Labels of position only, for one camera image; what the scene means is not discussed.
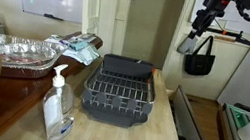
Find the grey dish rack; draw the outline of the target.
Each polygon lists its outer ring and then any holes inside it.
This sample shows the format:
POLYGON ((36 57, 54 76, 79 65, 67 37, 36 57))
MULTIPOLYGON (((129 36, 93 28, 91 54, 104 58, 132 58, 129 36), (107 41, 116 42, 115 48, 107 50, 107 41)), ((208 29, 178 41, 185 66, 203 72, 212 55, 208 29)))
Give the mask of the grey dish rack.
POLYGON ((145 123, 155 101, 154 66, 106 54, 84 83, 82 107, 93 119, 131 127, 145 123))

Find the folded green towels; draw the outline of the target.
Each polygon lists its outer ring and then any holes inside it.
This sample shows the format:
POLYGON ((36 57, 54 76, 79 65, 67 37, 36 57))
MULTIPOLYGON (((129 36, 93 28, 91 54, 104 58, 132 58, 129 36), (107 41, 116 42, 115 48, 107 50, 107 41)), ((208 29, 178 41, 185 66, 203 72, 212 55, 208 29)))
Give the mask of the folded green towels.
POLYGON ((96 39, 93 34, 79 34, 76 37, 63 39, 59 35, 52 35, 47 38, 47 42, 54 42, 66 45, 68 48, 64 51, 64 55, 78 60, 85 66, 90 65, 95 59, 100 57, 97 48, 91 44, 91 41, 96 39))

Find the grey oven mitt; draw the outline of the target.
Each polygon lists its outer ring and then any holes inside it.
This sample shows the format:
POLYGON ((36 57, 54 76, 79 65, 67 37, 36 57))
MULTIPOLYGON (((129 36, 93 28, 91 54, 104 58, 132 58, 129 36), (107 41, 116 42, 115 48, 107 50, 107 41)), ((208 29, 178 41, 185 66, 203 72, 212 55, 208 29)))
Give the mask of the grey oven mitt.
POLYGON ((189 35, 178 46, 177 51, 181 54, 192 53, 197 41, 198 39, 195 37, 195 35, 189 35))

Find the black tote bag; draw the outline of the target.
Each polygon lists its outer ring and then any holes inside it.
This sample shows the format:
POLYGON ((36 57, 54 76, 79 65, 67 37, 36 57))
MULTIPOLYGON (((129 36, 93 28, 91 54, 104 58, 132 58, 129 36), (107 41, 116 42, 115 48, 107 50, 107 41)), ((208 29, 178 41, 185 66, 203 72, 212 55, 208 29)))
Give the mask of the black tote bag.
POLYGON ((213 67, 213 63, 215 61, 215 57, 211 54, 213 42, 214 38, 212 36, 209 36, 196 49, 196 51, 194 51, 193 54, 186 55, 184 69, 187 74, 206 76, 211 72, 211 68, 213 67), (199 51, 205 45, 205 43, 209 43, 206 54, 200 55, 199 51))

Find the clear soap pump bottle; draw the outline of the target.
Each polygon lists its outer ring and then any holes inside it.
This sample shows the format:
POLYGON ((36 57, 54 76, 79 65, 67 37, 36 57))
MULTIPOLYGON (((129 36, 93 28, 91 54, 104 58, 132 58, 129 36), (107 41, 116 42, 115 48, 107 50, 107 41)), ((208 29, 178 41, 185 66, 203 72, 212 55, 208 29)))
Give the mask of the clear soap pump bottle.
POLYGON ((74 118, 71 115, 74 91, 61 73, 65 68, 67 68, 65 64, 54 68, 56 74, 52 80, 53 87, 46 92, 43 99, 47 140, 63 139, 74 125, 74 118))

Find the aluminium foil tray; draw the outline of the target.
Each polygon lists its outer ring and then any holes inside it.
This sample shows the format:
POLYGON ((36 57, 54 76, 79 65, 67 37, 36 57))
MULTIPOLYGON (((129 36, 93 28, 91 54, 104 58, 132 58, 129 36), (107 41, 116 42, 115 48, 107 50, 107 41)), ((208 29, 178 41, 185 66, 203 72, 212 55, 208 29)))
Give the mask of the aluminium foil tray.
POLYGON ((66 50, 66 45, 60 43, 0 34, 1 76, 19 79, 45 77, 66 50))

